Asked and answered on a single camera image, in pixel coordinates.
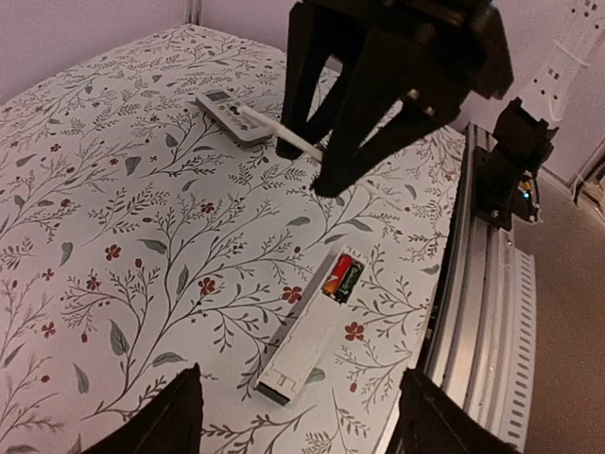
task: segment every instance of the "aa battery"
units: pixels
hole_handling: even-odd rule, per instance
[[[328,296],[336,295],[340,283],[345,278],[347,271],[352,264],[353,259],[350,255],[347,255],[346,253],[341,255],[337,264],[334,266],[334,269],[330,273],[330,277],[328,277],[328,280],[325,281],[325,284],[323,284],[323,287],[321,288],[323,293]]]
[[[347,271],[346,276],[340,283],[336,293],[336,299],[339,303],[345,304],[351,293],[353,293],[353,289],[361,277],[361,273],[363,272],[363,265],[359,262],[354,262],[349,270]]]

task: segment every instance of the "bed sheet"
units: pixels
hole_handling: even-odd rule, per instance
[[[401,211],[357,186],[318,198],[316,163],[274,140],[242,149],[191,104],[223,87],[277,118],[284,81],[282,51],[187,25],[0,107],[0,452],[79,452],[196,362],[201,452],[373,451],[439,276],[464,139],[437,131],[372,170]],[[370,266],[281,408],[254,380],[342,242]]]

